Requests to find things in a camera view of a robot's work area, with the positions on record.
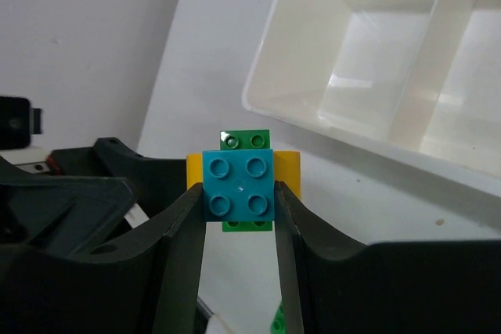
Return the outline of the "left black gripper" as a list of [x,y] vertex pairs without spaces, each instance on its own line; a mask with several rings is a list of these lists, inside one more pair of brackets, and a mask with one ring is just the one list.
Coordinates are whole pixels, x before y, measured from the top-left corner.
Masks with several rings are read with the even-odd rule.
[[186,162],[139,155],[117,138],[58,149],[49,172],[1,160],[1,251],[33,247],[55,257],[86,252],[113,234],[138,204],[148,217],[186,190]]

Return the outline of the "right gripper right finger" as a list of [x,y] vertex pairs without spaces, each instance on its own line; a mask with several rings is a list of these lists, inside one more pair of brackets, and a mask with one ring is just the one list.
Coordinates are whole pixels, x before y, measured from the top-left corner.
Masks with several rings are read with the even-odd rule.
[[497,333],[497,240],[363,244],[275,185],[288,333]]

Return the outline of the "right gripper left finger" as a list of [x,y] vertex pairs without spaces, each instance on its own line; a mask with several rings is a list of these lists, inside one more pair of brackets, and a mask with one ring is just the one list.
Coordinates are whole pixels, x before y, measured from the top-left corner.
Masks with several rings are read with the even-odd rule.
[[76,252],[3,246],[2,332],[192,332],[203,203],[194,185],[137,228]]

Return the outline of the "yellow curved lego brick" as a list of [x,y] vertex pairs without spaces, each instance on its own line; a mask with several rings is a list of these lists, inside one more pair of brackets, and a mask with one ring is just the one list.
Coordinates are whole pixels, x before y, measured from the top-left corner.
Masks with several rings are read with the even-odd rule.
[[[294,195],[301,199],[301,155],[297,151],[275,150],[275,180],[287,184]],[[192,153],[186,157],[186,189],[203,181],[203,158],[201,153]]]

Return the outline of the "blue square lego brick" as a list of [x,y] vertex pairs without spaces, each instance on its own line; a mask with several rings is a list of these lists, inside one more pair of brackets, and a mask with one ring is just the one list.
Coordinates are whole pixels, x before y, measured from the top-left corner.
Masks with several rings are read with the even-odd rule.
[[205,221],[275,219],[271,149],[204,151],[202,158]]

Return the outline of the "green lego plate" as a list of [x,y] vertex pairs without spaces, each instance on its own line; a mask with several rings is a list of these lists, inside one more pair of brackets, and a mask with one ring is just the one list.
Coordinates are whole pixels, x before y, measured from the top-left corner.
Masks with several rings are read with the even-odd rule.
[[[220,131],[220,150],[269,149],[270,135],[267,129]],[[270,232],[271,221],[223,222],[223,232]]]

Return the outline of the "green and yellow lego block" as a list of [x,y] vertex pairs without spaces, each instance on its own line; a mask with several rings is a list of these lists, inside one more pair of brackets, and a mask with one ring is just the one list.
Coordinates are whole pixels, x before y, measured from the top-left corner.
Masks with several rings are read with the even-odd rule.
[[275,316],[272,320],[272,323],[270,325],[270,333],[271,334],[285,334],[286,329],[285,329],[285,321],[284,321],[284,315],[283,315],[283,306],[280,303]]

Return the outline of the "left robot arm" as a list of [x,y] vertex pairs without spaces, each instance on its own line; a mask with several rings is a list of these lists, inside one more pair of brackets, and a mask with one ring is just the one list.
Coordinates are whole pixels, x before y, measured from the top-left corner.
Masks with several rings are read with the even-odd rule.
[[[28,149],[32,137],[42,133],[42,110],[29,99],[1,97],[1,151]],[[186,190],[186,162],[146,158],[117,138],[100,138],[88,148],[58,149],[46,160],[54,174],[126,177],[138,189],[142,212],[129,212],[117,222],[108,240],[118,237],[171,205]]]

